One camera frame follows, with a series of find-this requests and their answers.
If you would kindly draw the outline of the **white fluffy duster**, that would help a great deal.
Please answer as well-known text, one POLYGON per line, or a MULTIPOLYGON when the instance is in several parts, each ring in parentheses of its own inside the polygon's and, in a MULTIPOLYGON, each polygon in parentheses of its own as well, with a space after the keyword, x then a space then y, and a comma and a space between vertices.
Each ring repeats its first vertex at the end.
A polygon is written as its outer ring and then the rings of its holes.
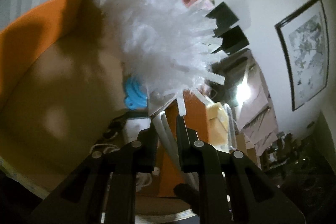
POLYGON ((104 42, 116 46, 126 74, 125 104, 136 107, 137 86, 143 108, 153 118, 159 138, 172 162, 179 166, 177 142, 168 128, 165 110, 178 105, 186 115, 183 94, 198 94, 206 82, 223 85, 225 78, 211 70, 221 56, 215 47, 216 22, 203 9, 183 0, 94 0, 103 14, 104 42))

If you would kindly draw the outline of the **right black speaker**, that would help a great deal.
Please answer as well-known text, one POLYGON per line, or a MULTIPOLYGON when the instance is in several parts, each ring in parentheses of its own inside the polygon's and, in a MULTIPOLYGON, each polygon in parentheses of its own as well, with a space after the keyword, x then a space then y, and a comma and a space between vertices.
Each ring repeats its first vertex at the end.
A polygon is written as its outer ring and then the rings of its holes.
POLYGON ((239 26, 229 29, 220 38, 222 38, 222 45, 213 53, 223 51, 227 55, 232 55, 249 45, 247 37, 239 26))

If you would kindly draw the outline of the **black speaker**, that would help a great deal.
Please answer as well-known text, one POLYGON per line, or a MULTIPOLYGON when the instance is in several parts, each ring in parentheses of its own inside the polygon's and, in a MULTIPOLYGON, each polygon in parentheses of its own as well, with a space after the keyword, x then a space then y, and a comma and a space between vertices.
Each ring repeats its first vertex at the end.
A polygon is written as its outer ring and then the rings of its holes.
POLYGON ((222 38, 222 45, 213 53, 223 51, 227 55, 232 55, 249 45, 247 37, 239 26, 229 29, 220 38, 222 38))
POLYGON ((221 36, 239 21, 236 14, 224 2, 218 4, 206 17, 216 20, 217 27, 214 29, 215 37, 221 36))

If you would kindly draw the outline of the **blue collapsible funnel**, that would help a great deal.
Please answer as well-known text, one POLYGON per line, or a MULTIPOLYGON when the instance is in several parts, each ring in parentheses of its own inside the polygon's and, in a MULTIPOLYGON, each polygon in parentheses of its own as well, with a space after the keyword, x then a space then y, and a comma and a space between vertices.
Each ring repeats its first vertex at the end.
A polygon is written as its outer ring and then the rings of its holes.
POLYGON ((147 108, 147 95, 141 90, 139 83, 132 77, 124 83, 125 106, 130 110, 147 108))

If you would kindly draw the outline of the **white earphone case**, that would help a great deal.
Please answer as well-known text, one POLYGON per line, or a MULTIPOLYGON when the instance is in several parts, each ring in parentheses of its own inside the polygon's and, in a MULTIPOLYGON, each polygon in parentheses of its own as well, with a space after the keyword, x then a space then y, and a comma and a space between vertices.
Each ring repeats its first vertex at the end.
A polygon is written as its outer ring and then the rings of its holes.
POLYGON ((150 124, 150 118, 127 119, 123 127, 123 139, 125 144, 137 140, 139 132, 148 129, 150 124))

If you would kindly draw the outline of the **framed wall painting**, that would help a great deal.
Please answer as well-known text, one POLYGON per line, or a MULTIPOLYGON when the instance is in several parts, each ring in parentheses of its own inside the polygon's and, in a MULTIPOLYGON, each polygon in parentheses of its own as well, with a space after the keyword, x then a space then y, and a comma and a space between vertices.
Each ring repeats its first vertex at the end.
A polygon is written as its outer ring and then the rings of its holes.
POLYGON ((309 0, 275 25, 296 111, 327 87, 329 33, 322 0, 309 0))

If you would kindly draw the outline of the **beige sofa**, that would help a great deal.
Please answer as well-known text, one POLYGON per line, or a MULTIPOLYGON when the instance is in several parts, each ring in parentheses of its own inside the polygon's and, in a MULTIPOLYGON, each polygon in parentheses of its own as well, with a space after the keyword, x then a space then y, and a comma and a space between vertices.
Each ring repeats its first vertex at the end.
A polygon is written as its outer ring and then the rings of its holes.
POLYGON ((213 72, 225 78, 224 85, 211 84, 211 99, 228 104, 234 128, 253 145, 256 156, 277 140, 278 123, 263 72, 245 49, 213 65, 213 72))

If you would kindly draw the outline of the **orange cardboard box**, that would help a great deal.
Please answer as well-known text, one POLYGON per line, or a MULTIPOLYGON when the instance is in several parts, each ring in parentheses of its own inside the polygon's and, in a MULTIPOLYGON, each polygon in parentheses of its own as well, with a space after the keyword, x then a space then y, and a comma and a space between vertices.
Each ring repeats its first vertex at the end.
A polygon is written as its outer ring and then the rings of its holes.
POLYGON ((1 170, 46 198, 123 113, 92 0, 50 0, 1 30, 1 170))

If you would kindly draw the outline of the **yellow sponge pack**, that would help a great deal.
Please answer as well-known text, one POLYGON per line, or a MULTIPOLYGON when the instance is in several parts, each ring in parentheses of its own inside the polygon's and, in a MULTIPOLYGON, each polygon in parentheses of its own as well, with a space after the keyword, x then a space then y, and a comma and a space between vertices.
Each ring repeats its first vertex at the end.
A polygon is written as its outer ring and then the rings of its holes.
POLYGON ((228 115, 220 102, 206 108, 209 121, 209 143, 216 145, 228 144, 228 115))

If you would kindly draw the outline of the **left black speaker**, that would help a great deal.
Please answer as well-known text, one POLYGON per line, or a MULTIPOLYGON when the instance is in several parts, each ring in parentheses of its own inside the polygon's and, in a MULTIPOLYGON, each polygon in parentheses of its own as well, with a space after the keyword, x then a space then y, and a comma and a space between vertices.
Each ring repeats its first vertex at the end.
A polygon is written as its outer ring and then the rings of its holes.
POLYGON ((206 17, 216 20, 217 27, 214 29, 215 37, 221 36, 239 21, 236 14, 224 2, 218 4, 206 17))

